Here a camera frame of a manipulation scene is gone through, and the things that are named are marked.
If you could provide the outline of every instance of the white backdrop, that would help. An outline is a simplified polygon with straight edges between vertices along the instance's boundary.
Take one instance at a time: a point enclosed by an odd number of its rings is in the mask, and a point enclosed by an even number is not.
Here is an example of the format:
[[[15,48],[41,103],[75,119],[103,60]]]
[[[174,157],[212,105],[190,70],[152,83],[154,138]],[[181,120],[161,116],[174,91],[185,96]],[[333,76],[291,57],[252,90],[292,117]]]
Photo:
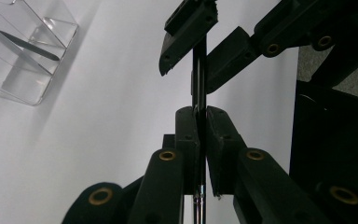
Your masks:
[[[181,0],[64,2],[80,30],[46,98],[35,107],[0,98],[0,224],[60,223],[85,188],[127,186],[145,173],[163,134],[174,133],[175,111],[191,105],[191,57],[166,77],[158,72],[164,23]],[[209,51],[237,26],[251,35],[277,3],[218,1]],[[296,60],[296,49],[260,57],[208,98],[249,147],[270,152],[286,171]],[[208,193],[207,223],[239,223],[232,197]]]

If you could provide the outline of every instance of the black mechanical arm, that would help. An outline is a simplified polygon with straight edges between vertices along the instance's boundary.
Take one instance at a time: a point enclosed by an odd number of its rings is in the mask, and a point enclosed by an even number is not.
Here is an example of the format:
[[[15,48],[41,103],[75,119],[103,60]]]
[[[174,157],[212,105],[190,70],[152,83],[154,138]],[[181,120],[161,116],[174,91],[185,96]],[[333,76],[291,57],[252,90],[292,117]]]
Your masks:
[[[308,168],[301,163],[313,152],[300,150],[307,141],[322,139],[315,131],[318,126],[310,125],[315,115],[325,122],[327,107],[345,115],[358,112],[358,99],[329,89],[358,67],[358,0],[282,0],[257,24],[252,36],[238,27],[207,55],[207,33],[215,24],[214,0],[185,0],[168,18],[159,70],[166,75],[193,51],[192,106],[176,112],[175,134],[164,135],[162,149],[152,155],[143,177],[125,188],[111,183],[89,187],[63,223],[182,223],[184,195],[193,195],[194,222],[203,224],[206,159],[213,195],[234,195],[240,223],[358,223],[357,179],[351,188],[324,171],[331,168],[327,163],[334,163],[334,169],[351,163],[347,157],[353,150],[346,151],[344,159],[325,151],[328,159],[309,162]],[[304,45],[315,50],[334,48],[310,83],[297,84],[297,94],[306,99],[296,99],[289,176],[266,151],[247,147],[228,114],[207,106],[206,99],[260,55],[275,57]],[[301,103],[307,99],[317,99],[319,104]],[[349,130],[358,129],[356,125]],[[329,131],[342,131],[336,126],[331,124]],[[304,139],[304,134],[312,138]],[[356,160],[350,168],[346,166],[345,174],[353,169],[358,174]],[[312,170],[318,176],[312,176]]]

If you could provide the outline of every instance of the transparent acrylic box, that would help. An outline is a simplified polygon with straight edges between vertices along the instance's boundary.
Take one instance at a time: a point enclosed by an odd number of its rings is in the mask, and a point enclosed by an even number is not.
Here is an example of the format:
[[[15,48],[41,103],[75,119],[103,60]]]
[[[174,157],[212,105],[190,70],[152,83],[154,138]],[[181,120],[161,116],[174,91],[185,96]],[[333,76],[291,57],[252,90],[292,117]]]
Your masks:
[[[0,96],[38,105],[77,28],[62,0],[0,0]]]

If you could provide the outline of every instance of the metal rod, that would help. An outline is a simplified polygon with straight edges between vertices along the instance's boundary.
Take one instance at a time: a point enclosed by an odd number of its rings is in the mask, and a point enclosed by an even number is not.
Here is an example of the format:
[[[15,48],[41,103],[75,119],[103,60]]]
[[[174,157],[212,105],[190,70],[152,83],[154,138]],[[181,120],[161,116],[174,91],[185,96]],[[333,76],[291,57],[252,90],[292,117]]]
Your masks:
[[[36,53],[36,54],[39,54],[40,56],[43,56],[45,58],[48,58],[52,61],[59,61],[60,58],[53,54],[53,53],[50,53],[44,49],[41,49],[33,44],[30,44],[14,35],[11,35],[11,34],[8,34],[4,31],[1,31],[0,30],[0,34],[1,35],[4,35],[8,40],[10,40],[11,42],[13,42],[15,45],[21,47],[21,48],[24,48],[24,49],[28,49],[29,51],[32,51],[33,53]]]
[[[200,161],[198,171],[196,171],[197,181],[195,193],[193,195],[194,203],[194,223],[205,224],[206,209],[206,36],[193,48],[193,111],[197,121],[197,129],[200,139]]]

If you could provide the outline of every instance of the black plastic linkage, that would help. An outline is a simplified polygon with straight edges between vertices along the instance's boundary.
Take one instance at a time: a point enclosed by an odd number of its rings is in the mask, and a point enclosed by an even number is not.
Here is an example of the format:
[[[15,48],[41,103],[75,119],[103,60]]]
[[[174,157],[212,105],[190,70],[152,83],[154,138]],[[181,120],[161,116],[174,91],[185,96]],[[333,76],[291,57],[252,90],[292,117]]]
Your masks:
[[[173,35],[168,32],[164,37],[159,57],[159,72],[162,76],[185,57],[217,23],[215,1],[200,1],[197,7],[183,7],[183,10],[189,10],[183,12],[179,9],[181,13],[190,15],[188,19],[174,25],[172,30],[169,28]]]
[[[238,151],[246,147],[226,111],[207,108],[207,158],[213,195],[234,194]]]
[[[266,57],[290,48],[310,30],[340,11],[348,0],[284,0],[255,27],[255,42]]]
[[[207,57],[207,93],[212,93],[235,77],[260,56],[249,35],[237,27]]]
[[[200,1],[184,0],[173,12],[173,14],[167,19],[165,22],[164,30],[170,35],[175,35],[175,33],[184,25],[188,18],[190,18],[191,14],[197,10],[199,5]]]
[[[173,147],[175,148],[175,134],[166,133],[162,138],[162,147]]]
[[[123,189],[117,184],[99,183],[85,189],[67,212],[62,224],[125,223]]]
[[[127,223],[182,223],[183,159],[173,148],[152,155]]]
[[[307,195],[293,182],[282,167],[266,152],[244,148],[238,154],[238,181],[236,204],[252,200],[263,223],[331,223]],[[253,216],[237,206],[238,217]]]
[[[191,106],[176,111],[175,148],[185,158],[184,193],[193,195],[196,169],[200,163],[200,140]]]
[[[316,189],[318,205],[335,223],[358,223],[358,189],[339,182],[323,182]]]
[[[310,83],[333,88],[358,68],[358,30],[341,39],[312,75]]]

